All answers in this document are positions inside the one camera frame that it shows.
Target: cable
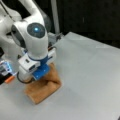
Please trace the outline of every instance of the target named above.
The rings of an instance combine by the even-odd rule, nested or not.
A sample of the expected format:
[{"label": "cable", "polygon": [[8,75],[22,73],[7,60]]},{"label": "cable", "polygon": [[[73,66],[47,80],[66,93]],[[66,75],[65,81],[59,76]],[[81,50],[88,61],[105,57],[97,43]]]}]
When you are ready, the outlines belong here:
[{"label": "cable", "polygon": [[1,6],[3,7],[3,9],[5,10],[5,12],[7,13],[7,15],[9,15],[9,17],[13,20],[12,16],[9,14],[9,12],[7,11],[7,9],[4,7],[4,5],[2,4],[2,2],[0,1]]},{"label": "cable", "polygon": [[23,83],[23,84],[29,84],[29,83],[32,83],[32,82],[33,82],[33,79],[31,79],[31,80],[28,81],[28,82],[25,82],[25,81],[20,80],[20,78],[19,78],[19,72],[17,73],[17,79],[18,79],[19,82],[21,82],[21,83]]}]

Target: white table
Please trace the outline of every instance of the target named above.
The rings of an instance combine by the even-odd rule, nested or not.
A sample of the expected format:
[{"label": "white table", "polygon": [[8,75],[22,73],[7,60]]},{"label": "white table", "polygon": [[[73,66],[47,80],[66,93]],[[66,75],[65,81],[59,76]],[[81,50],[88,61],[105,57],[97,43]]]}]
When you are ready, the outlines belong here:
[{"label": "white table", "polygon": [[17,80],[0,86],[0,120],[118,120],[120,50],[74,33],[56,46],[63,86],[39,105]]}]

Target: black cable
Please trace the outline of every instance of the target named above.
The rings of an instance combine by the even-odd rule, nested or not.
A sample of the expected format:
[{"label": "black cable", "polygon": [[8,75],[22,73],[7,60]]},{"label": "black cable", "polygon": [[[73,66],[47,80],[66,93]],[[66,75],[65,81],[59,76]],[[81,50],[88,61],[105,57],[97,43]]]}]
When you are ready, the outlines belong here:
[{"label": "black cable", "polygon": [[4,5],[2,4],[2,2],[0,1],[1,6],[3,7],[3,9],[5,10],[5,12],[9,15],[9,17],[13,20],[12,16],[9,14],[9,12],[6,10],[6,8],[4,7]]},{"label": "black cable", "polygon": [[23,19],[31,15],[20,0],[2,0],[2,2],[8,8],[17,11]]},{"label": "black cable", "polygon": [[17,79],[18,79],[19,82],[21,82],[21,83],[23,83],[23,84],[29,84],[29,83],[32,83],[32,82],[33,82],[33,79],[31,79],[31,80],[28,81],[28,82],[25,82],[25,81],[20,80],[20,78],[19,78],[19,72],[17,73]]}]

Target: black wall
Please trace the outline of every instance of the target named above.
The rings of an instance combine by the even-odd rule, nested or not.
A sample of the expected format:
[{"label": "black wall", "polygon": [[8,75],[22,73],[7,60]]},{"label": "black wall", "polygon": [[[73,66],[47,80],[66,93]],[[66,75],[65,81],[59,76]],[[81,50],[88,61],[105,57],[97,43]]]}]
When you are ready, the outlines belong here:
[{"label": "black wall", "polygon": [[[35,1],[53,21],[50,0]],[[57,0],[57,3],[61,32],[72,31],[120,48],[120,0]]]}]

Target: table surface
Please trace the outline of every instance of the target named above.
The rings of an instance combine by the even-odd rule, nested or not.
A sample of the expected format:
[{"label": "table surface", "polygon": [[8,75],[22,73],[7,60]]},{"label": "table surface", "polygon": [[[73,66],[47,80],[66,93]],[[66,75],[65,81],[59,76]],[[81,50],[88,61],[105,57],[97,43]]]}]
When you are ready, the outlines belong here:
[{"label": "table surface", "polygon": [[23,84],[3,84],[0,120],[118,120],[120,50],[71,32],[56,46],[62,87],[34,105]]}]

